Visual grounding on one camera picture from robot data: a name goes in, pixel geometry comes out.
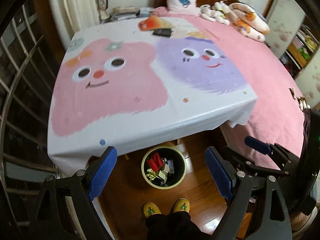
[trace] shelf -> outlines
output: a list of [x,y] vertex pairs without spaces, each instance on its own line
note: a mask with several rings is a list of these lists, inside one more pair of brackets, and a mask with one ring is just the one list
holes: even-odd
[[304,68],[307,65],[306,59],[301,55],[296,46],[291,43],[287,48],[287,51],[290,52],[290,56],[294,58],[294,60],[299,64],[301,68]]
[[297,66],[298,70],[301,70],[300,65],[296,62],[296,60],[291,56],[291,54],[288,51],[285,51],[285,53],[289,56],[289,58],[293,61],[293,63]]
[[305,27],[305,25],[303,24],[303,25],[301,25],[301,27],[302,27],[302,29],[303,29],[303,31],[306,33],[306,34],[308,34],[311,38],[312,38],[312,40],[315,42],[315,44],[319,44],[319,42],[317,41],[317,39],[313,36],[313,34],[308,30],[308,28],[307,27]]
[[299,39],[299,41],[302,42],[303,46],[308,51],[309,55],[312,56],[314,52],[312,52],[312,50],[308,47],[307,43],[303,39],[301,39],[298,35],[296,35],[296,37]]

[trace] pink bed sheet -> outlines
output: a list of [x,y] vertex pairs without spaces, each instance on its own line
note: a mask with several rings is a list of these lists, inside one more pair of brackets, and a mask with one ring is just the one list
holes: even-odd
[[269,156],[244,144],[246,136],[251,135],[272,144],[278,143],[300,157],[304,114],[297,101],[292,99],[289,88],[295,88],[298,97],[301,92],[270,49],[261,42],[242,36],[231,26],[188,15],[170,16],[188,20],[216,42],[239,68],[258,96],[246,125],[237,125],[235,128],[228,126],[224,129],[227,141],[234,140],[242,154],[254,160],[256,165],[267,168],[278,169]]

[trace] stuffed toy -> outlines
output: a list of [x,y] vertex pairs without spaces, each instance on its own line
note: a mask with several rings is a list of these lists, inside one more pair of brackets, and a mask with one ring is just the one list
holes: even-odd
[[226,14],[230,13],[231,10],[228,5],[223,1],[214,3],[214,6],[210,8],[209,4],[202,5],[201,7],[201,17],[203,19],[230,25],[230,21],[226,19]]

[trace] yellow slipper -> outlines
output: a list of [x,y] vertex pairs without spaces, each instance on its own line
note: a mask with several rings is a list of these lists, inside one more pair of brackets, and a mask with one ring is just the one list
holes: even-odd
[[147,202],[143,205],[143,213],[146,216],[146,218],[154,214],[161,214],[159,208],[156,206],[156,204],[152,202]]
[[190,211],[189,200],[187,200],[186,198],[179,198],[173,208],[174,213],[178,211],[187,211],[189,213]]

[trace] trash can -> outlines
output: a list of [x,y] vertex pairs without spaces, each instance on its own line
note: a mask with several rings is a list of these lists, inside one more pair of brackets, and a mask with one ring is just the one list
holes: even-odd
[[[162,184],[157,180],[151,180],[146,176],[147,170],[150,169],[146,160],[150,159],[152,155],[156,152],[159,153],[161,158],[166,158],[167,160],[173,161],[174,174],[168,175],[165,184]],[[186,170],[186,161],[183,154],[175,148],[168,146],[158,146],[149,150],[143,157],[141,163],[141,172],[144,179],[152,187],[158,189],[170,189],[177,186],[184,179],[186,175]]]

